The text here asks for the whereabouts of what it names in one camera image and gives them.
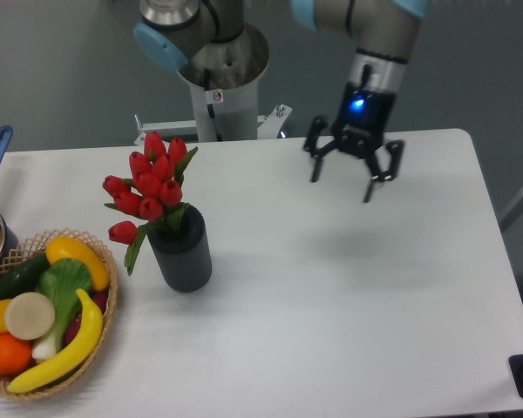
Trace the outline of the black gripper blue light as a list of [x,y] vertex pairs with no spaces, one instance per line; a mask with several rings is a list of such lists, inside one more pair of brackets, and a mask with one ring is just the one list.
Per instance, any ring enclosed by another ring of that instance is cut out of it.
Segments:
[[378,185],[396,179],[404,153],[404,141],[396,139],[384,145],[390,155],[386,170],[381,168],[375,154],[384,143],[384,129],[396,98],[394,93],[365,90],[361,85],[348,82],[332,124],[331,140],[323,147],[318,147],[317,141],[329,127],[329,119],[324,115],[316,115],[310,123],[303,145],[303,150],[309,153],[313,161],[310,182],[319,180],[324,157],[336,148],[357,158],[365,158],[370,180],[363,196],[364,203],[370,203]]

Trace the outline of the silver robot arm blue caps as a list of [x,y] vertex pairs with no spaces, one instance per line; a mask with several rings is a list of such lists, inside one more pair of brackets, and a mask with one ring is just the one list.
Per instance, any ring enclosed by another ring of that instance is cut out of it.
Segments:
[[280,112],[258,118],[258,84],[270,50],[280,59],[314,57],[317,33],[343,40],[338,63],[350,65],[336,116],[312,119],[304,150],[318,180],[333,151],[361,159],[369,192],[394,180],[404,142],[386,140],[397,99],[428,4],[425,1],[293,1],[269,17],[270,34],[248,21],[241,1],[143,1],[133,36],[142,53],[188,85],[201,142],[273,138]]

